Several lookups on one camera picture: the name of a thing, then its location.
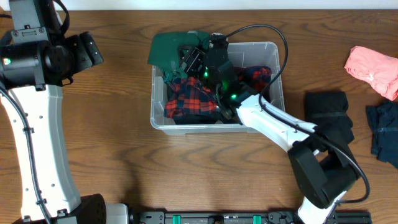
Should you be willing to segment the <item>red navy plaid shirt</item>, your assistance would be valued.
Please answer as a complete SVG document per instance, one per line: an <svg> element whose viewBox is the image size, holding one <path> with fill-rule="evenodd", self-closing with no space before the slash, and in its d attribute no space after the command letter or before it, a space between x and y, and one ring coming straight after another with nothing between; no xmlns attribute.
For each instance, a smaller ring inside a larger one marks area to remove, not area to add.
<svg viewBox="0 0 398 224"><path fill-rule="evenodd" d="M239 81L258 93L271 81L272 70L268 66L235 67L234 71ZM196 78L176 78L167 85L167 94L164 117L174 120L177 125L235 123L222 115L215 93Z"/></svg>

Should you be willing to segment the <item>dark green garment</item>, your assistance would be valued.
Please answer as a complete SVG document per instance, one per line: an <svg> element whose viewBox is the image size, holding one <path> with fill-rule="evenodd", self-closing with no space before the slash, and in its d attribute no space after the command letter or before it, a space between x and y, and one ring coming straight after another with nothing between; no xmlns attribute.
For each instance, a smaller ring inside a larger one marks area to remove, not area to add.
<svg viewBox="0 0 398 224"><path fill-rule="evenodd" d="M164 83L169 84L176 78L187 78L180 67L181 58L194 47L206 52L209 43L210 34L200 30L159 33L152 39L147 63L158 67Z"/></svg>

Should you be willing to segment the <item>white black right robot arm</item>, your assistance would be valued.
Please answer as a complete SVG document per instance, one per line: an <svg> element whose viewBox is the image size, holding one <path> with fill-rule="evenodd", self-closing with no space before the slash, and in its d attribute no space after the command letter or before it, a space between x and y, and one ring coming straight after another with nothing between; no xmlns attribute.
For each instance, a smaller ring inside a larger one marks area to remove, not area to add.
<svg viewBox="0 0 398 224"><path fill-rule="evenodd" d="M325 129L294 118L267 101L265 94L278 72L257 91L239 80L228 58L228 36L208 35L204 47L181 46L188 52L180 67L200 82L222 117L259 131L283 149L304 195L298 217L304 223L326 223L343 196L363 176L333 126Z"/></svg>

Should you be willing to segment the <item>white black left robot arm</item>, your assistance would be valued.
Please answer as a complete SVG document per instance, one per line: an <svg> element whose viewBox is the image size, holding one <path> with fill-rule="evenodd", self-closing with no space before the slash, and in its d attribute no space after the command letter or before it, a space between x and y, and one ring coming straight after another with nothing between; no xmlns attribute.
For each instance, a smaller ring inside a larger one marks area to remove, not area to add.
<svg viewBox="0 0 398 224"><path fill-rule="evenodd" d="M80 195L62 124L62 88L103 62L89 32L70 37L61 1L9 2L14 28L1 42L1 103L11 122L22 178L20 223L129 224L128 206Z"/></svg>

